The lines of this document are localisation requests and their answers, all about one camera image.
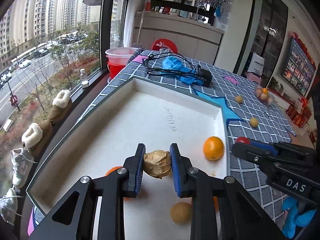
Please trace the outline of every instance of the tv screen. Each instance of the tv screen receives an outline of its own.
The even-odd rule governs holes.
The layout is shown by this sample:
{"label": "tv screen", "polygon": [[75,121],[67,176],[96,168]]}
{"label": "tv screen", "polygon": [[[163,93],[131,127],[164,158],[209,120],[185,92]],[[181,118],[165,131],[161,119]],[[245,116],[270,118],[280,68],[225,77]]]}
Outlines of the tv screen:
{"label": "tv screen", "polygon": [[294,38],[281,75],[303,96],[306,95],[315,70]]}

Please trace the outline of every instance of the white curtain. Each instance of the white curtain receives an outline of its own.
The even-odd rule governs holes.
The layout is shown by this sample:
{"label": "white curtain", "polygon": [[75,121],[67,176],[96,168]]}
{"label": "white curtain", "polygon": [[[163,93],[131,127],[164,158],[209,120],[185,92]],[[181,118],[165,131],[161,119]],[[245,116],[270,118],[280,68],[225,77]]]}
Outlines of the white curtain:
{"label": "white curtain", "polygon": [[124,34],[123,34],[123,45],[124,47],[132,46],[132,35],[134,29],[134,15],[140,5],[141,0],[129,0],[127,6],[127,12],[124,20]]}

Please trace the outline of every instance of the charger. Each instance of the charger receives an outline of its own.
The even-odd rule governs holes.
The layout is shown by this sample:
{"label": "charger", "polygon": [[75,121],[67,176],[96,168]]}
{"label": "charger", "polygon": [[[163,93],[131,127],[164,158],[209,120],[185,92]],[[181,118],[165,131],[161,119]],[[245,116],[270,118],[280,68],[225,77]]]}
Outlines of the charger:
{"label": "charger", "polygon": [[204,81],[204,86],[205,87],[210,87],[210,83],[212,80],[212,75],[211,72],[209,70],[203,69],[200,67],[200,65],[198,65],[198,73],[197,73],[202,80]]}

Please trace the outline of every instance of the checkered tablecloth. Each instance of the checkered tablecloth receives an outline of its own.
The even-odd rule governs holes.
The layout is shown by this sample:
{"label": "checkered tablecloth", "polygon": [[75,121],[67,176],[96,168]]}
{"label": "checkered tablecloth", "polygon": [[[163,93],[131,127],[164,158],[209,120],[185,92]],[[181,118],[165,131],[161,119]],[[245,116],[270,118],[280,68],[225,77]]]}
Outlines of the checkered tablecloth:
{"label": "checkered tablecloth", "polygon": [[[132,56],[131,60],[137,56],[140,51]],[[157,54],[157,51],[145,50],[141,55],[149,56]],[[151,66],[162,67],[163,59],[155,59],[149,62]],[[192,88],[202,91],[210,96],[225,97],[228,106],[237,113],[244,122],[231,121],[228,126],[228,142],[229,149],[232,148],[235,140],[240,136],[255,139],[262,142],[290,142],[288,131],[294,134],[291,126],[288,124],[285,116],[280,109],[272,104],[265,106],[254,95],[255,83],[240,77],[236,74],[226,70],[217,68],[204,62],[187,58],[193,65],[198,64],[211,72],[212,82],[211,87],[201,87],[192,85]],[[185,66],[189,67],[188,63],[183,62]],[[103,98],[110,92],[116,89],[119,85],[127,81],[129,78],[138,76],[144,77],[155,82],[159,82],[177,90],[189,91],[194,93],[191,86],[182,83],[176,78],[149,76],[146,73],[147,68],[142,64],[131,61],[95,98],[95,100],[88,106],[86,111],[79,118],[82,119],[88,112],[90,112]],[[232,82],[224,79],[224,77],[234,77],[240,84],[234,85]],[[243,104],[238,104],[235,101],[235,96],[241,95],[243,97]],[[259,126],[252,128],[249,125],[250,118],[255,117],[259,120]],[[235,177],[243,187],[252,195],[252,197],[264,208],[266,213],[273,219],[273,221],[282,227],[284,223],[284,213],[281,209],[283,199],[286,197],[280,191],[269,187],[266,184],[266,176],[263,174],[257,165],[240,160],[230,153],[230,173]]]}

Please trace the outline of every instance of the metal screw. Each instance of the metal screw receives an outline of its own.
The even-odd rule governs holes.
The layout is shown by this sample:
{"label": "metal screw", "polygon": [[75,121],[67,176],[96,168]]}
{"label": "metal screw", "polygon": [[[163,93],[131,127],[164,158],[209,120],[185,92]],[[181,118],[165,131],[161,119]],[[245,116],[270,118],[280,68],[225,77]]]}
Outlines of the metal screw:
{"label": "metal screw", "polygon": [[230,183],[230,184],[235,182],[235,178],[232,177],[232,176],[225,177],[225,180],[226,180],[227,183]]}
{"label": "metal screw", "polygon": [[89,178],[88,176],[83,176],[83,177],[80,179],[81,183],[83,183],[83,184],[89,182],[89,180],[90,180],[90,178]]}
{"label": "metal screw", "polygon": [[196,174],[196,173],[198,173],[198,169],[197,168],[195,168],[195,167],[191,167],[191,168],[189,168],[189,172],[191,173],[191,174]]}
{"label": "metal screw", "polygon": [[118,172],[119,174],[124,174],[124,173],[127,172],[127,169],[126,169],[126,168],[119,168],[119,169],[117,169],[117,172]]}

